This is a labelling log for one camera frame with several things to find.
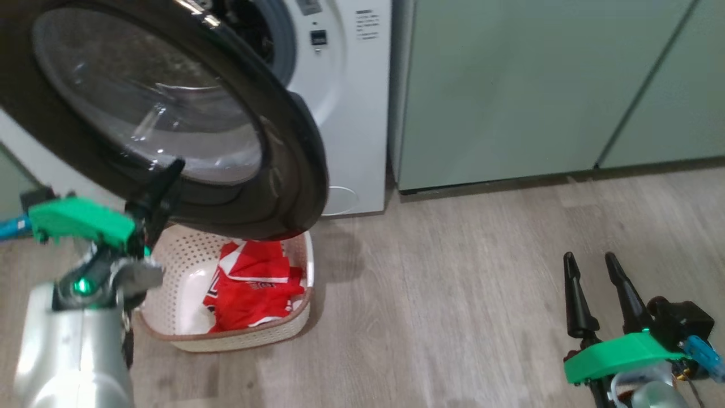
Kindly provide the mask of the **black round glass washer door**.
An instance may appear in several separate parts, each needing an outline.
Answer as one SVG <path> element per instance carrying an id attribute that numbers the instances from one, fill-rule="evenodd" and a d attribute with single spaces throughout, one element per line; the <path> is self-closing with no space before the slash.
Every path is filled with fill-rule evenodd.
<path id="1" fill-rule="evenodd" d="M 196 0 L 0 0 L 0 143 L 114 209 L 182 159 L 171 222 L 228 237 L 300 235 L 328 197 L 303 98 Z"/>

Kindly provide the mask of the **dark washing machine drum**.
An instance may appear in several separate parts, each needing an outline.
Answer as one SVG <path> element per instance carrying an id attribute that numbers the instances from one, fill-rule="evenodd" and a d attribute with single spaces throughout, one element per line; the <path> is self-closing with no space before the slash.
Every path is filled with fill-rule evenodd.
<path id="1" fill-rule="evenodd" d="M 253 0 L 213 0 L 212 10 L 268 65 L 272 65 L 274 40 L 265 17 Z"/>

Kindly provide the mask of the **round white filter cover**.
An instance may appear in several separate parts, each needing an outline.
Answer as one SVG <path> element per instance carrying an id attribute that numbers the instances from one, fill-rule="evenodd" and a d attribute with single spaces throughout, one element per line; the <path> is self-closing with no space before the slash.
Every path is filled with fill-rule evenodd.
<path id="1" fill-rule="evenodd" d="M 323 216 L 344 216 L 351 214 L 359 202 L 354 190 L 343 186 L 329 186 L 328 201 Z"/>

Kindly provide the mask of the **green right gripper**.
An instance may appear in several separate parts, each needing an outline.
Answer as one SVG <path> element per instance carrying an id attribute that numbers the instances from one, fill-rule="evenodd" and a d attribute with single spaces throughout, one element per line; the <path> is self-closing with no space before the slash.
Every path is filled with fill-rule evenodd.
<path id="1" fill-rule="evenodd" d="M 581 340 L 579 349 L 564 358 L 565 379 L 588 387 L 596 408 L 687 408 L 674 384 L 673 367 L 688 358 L 668 351 L 650 333 L 637 333 L 648 330 L 653 318 L 616 254 L 607 252 L 605 262 L 626 335 L 609 341 L 596 336 L 600 323 L 588 307 L 577 261 L 572 252 L 565 253 L 567 333 Z"/>

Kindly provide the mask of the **printed text sticker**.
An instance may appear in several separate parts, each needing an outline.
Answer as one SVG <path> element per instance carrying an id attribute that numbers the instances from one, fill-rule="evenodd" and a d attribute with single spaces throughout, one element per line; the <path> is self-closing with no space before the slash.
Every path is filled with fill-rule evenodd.
<path id="1" fill-rule="evenodd" d="M 372 8 L 355 11 L 355 36 L 358 40 L 373 40 L 380 36 L 381 16 Z"/>

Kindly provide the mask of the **white front-load washing machine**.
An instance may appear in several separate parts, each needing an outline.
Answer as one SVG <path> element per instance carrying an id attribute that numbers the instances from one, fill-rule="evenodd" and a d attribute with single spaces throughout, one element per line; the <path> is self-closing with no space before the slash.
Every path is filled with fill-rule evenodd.
<path id="1" fill-rule="evenodd" d="M 215 16 L 213 0 L 185 0 Z M 11 95 L 42 85 L 31 57 L 29 26 L 47 8 L 108 3 L 129 11 L 153 7 L 158 22 L 176 0 L 0 0 L 0 142 L 39 182 L 75 191 L 119 209 L 121 197 L 107 181 L 94 181 L 36 140 L 39 128 L 67 140 L 67 114 L 41 113 L 38 120 L 21 111 Z M 287 90 L 301 96 L 321 131 L 328 155 L 331 186 L 355 191 L 359 202 L 351 214 L 384 207 L 384 158 L 388 121 L 392 0 L 285 0 L 297 37 L 297 64 Z M 355 36 L 355 11 L 373 9 L 381 16 L 380 36 Z"/>

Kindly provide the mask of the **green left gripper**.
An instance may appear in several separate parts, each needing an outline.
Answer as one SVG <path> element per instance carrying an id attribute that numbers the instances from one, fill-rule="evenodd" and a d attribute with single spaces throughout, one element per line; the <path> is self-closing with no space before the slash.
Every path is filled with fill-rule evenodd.
<path id="1" fill-rule="evenodd" d="M 186 162 L 174 160 L 130 194 L 125 212 L 83 197 L 63 197 L 29 210 L 33 235 L 41 242 L 64 237 L 90 248 L 80 263 L 55 282 L 57 311 L 140 305 L 147 291 L 163 284 L 164 266 L 151 251 L 178 202 Z"/>

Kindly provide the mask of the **wide pale green cabinet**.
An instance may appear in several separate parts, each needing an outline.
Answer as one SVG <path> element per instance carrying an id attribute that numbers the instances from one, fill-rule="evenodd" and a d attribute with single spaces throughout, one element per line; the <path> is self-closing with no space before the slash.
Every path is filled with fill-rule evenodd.
<path id="1" fill-rule="evenodd" d="M 394 0 L 399 191 L 591 169 L 692 0 Z"/>

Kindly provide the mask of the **red and white garment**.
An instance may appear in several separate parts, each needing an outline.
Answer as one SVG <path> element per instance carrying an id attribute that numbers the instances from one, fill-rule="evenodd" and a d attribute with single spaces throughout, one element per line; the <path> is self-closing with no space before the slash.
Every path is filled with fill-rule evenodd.
<path id="1" fill-rule="evenodd" d="M 305 294 L 305 270 L 280 242 L 227 242 L 202 304 L 210 333 L 256 328 L 288 317 Z"/>

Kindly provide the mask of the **narrow pale green cabinet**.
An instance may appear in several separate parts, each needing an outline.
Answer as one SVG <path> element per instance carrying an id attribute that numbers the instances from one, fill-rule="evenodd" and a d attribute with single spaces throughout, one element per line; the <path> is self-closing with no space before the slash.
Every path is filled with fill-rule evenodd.
<path id="1" fill-rule="evenodd" d="M 598 168 L 725 157 L 725 0 L 691 0 Z"/>

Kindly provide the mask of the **cream perforated laundry basket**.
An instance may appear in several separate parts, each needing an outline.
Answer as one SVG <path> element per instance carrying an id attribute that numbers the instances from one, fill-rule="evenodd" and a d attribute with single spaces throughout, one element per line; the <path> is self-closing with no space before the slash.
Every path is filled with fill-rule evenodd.
<path id="1" fill-rule="evenodd" d="M 153 258 L 165 266 L 161 287 L 150 290 L 135 317 L 156 340 L 189 353 L 223 353 L 289 340 L 305 328 L 315 294 L 315 258 L 310 233 L 282 242 L 293 266 L 301 267 L 305 293 L 293 303 L 288 317 L 243 330 L 210 333 L 214 320 L 203 307 L 221 249 L 229 238 L 171 226 L 153 249 Z"/>

